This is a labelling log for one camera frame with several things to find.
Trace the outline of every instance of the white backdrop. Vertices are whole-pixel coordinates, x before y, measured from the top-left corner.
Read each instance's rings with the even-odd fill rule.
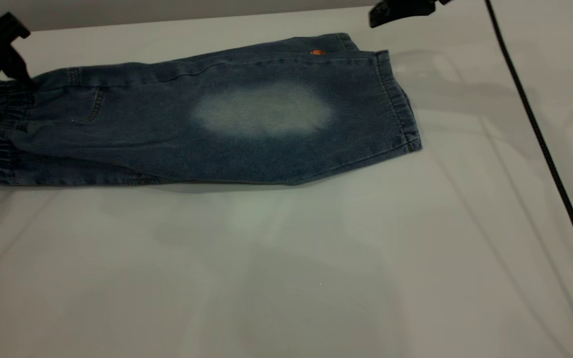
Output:
[[[573,2],[496,11],[573,199]],[[573,231],[480,0],[36,32],[32,75],[347,32],[424,149],[305,186],[0,187],[0,358],[570,358]]]
[[[30,30],[375,5],[377,0],[0,0]]]

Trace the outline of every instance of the gray wall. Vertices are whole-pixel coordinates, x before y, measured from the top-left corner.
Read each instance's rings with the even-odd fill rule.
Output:
[[[0,0],[30,30],[374,5],[378,0]]]

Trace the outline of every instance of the denim jeans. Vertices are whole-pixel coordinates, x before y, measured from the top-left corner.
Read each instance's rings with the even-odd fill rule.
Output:
[[[296,185],[421,149],[388,52],[346,34],[0,82],[0,184]]]

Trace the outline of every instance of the light-washed patch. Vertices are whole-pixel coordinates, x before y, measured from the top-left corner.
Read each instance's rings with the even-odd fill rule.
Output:
[[[331,114],[312,88],[293,82],[209,93],[193,113],[209,131],[245,137],[309,134],[325,127]]]

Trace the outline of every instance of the black cable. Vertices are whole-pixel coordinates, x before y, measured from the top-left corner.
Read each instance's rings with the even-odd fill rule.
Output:
[[[514,68],[514,64],[512,63],[510,54],[509,52],[507,52],[507,47],[505,46],[505,41],[503,41],[501,30],[498,27],[498,22],[496,21],[496,15],[494,13],[494,9],[492,8],[492,3],[490,2],[490,0],[485,0],[485,2],[487,6],[487,12],[489,13],[489,17],[492,20],[492,26],[494,27],[496,40],[498,41],[498,45],[501,47],[501,52],[503,53],[503,57],[505,58],[507,67],[510,69],[510,74],[512,74],[512,79],[514,80],[516,89],[519,91],[519,96],[521,97],[521,102],[523,102],[523,107],[525,108],[525,112],[527,113],[527,116],[530,119],[530,124],[532,125],[532,129],[534,129],[534,134],[536,134],[536,139],[539,141],[539,145],[541,146],[541,151],[543,151],[543,156],[545,157],[545,161],[548,163],[548,168],[550,168],[550,173],[554,178],[554,183],[557,185],[557,189],[559,190],[559,194],[561,195],[563,204],[566,207],[567,215],[569,215],[569,219],[572,222],[573,226],[572,202],[569,200],[569,196],[567,195],[567,191],[565,189],[565,186],[563,185],[563,181],[561,181],[561,177],[559,176],[559,172],[557,171],[557,166],[554,165],[554,161],[550,154],[550,150],[548,149],[548,145],[545,143],[545,139],[543,138],[543,134],[541,133],[541,129],[539,128],[539,123],[537,122],[536,117],[534,116],[534,112],[532,111],[532,107],[530,106],[530,101],[528,100],[527,95],[525,94],[525,90],[523,89],[523,85],[521,84],[521,80],[519,79],[519,75],[518,73],[516,73],[516,68]]]

